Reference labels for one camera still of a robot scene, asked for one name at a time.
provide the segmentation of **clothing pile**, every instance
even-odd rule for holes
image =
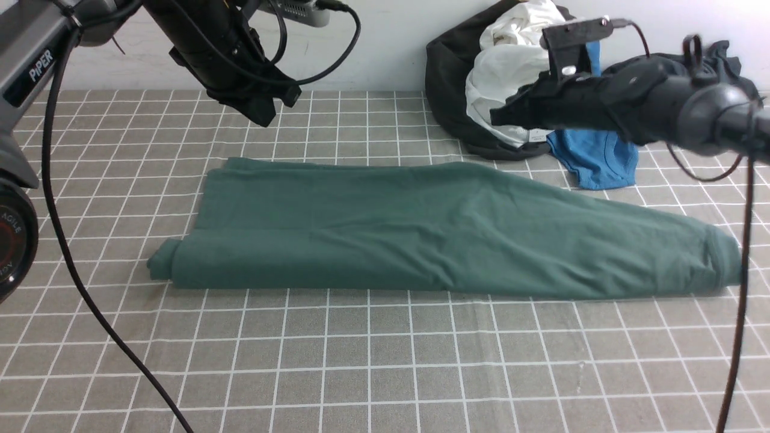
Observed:
[[[638,147],[611,131],[543,131],[518,126],[492,126],[490,109],[505,104],[521,86],[535,82],[549,69],[541,47],[542,30],[574,19],[551,0],[503,0],[445,32],[427,46],[426,96],[436,121],[458,138],[468,152],[486,159],[523,160],[551,153],[587,190],[634,185]],[[755,101],[759,94],[743,78],[737,57],[728,57],[728,41],[705,51],[701,74],[718,77],[744,90]],[[600,46],[587,45],[592,72],[601,75]],[[615,74],[644,56],[612,65]],[[655,53],[665,70],[688,75],[684,57]]]

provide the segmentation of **black cloth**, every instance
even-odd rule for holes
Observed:
[[[741,60],[738,57],[727,57],[727,50],[730,48],[729,41],[719,41],[712,44],[703,53],[703,67],[699,71],[707,76],[717,76],[719,82],[726,82],[737,86],[752,100],[759,101],[759,91],[757,86],[750,79],[741,77]],[[685,66],[685,57],[683,55],[664,54],[656,52],[651,56],[658,59],[669,75],[687,76],[689,72]],[[643,55],[615,63],[604,70],[604,74],[614,74],[634,62],[644,59]]]
[[[479,38],[520,0],[502,0],[431,41],[427,47],[425,95],[434,117],[449,134],[463,142],[467,151],[485,159],[521,161],[548,153],[548,143],[510,146],[474,122],[466,114],[465,80],[481,52]],[[565,19],[573,19],[559,7]]]

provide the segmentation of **white wall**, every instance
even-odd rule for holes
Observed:
[[[0,8],[13,0],[0,0]],[[360,14],[359,45],[335,73],[314,89],[416,90],[423,88],[425,45],[443,31],[494,0],[348,0]],[[769,0],[557,0],[573,15],[634,19],[654,52],[680,52],[681,40],[699,32],[706,42],[731,41],[730,54],[739,55],[743,75],[761,90],[770,90],[770,55],[764,49]],[[272,53],[277,25],[271,15],[257,12],[251,21]],[[353,31],[350,17],[334,13],[329,26],[312,29],[293,22],[289,47],[280,67],[295,78],[325,69],[342,52]],[[198,82],[168,57],[170,42],[142,10],[118,33],[126,51],[105,45],[80,48],[72,55],[65,86],[70,89],[198,89]],[[602,63],[642,53],[632,29],[622,29],[602,42]]]

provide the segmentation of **white cloth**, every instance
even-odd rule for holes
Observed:
[[[481,53],[465,82],[467,114],[504,143],[521,147],[528,131],[492,126],[489,110],[505,105],[506,98],[548,70],[548,51],[540,47],[540,39],[543,29],[562,22],[551,0],[530,0],[515,5],[481,34]]]

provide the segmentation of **rolled fabric edge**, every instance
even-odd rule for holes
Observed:
[[[172,280],[172,268],[180,239],[166,239],[158,250],[147,260],[150,280]]]
[[[741,251],[738,241],[717,227],[709,226],[708,245],[717,271],[715,290],[741,283]]]

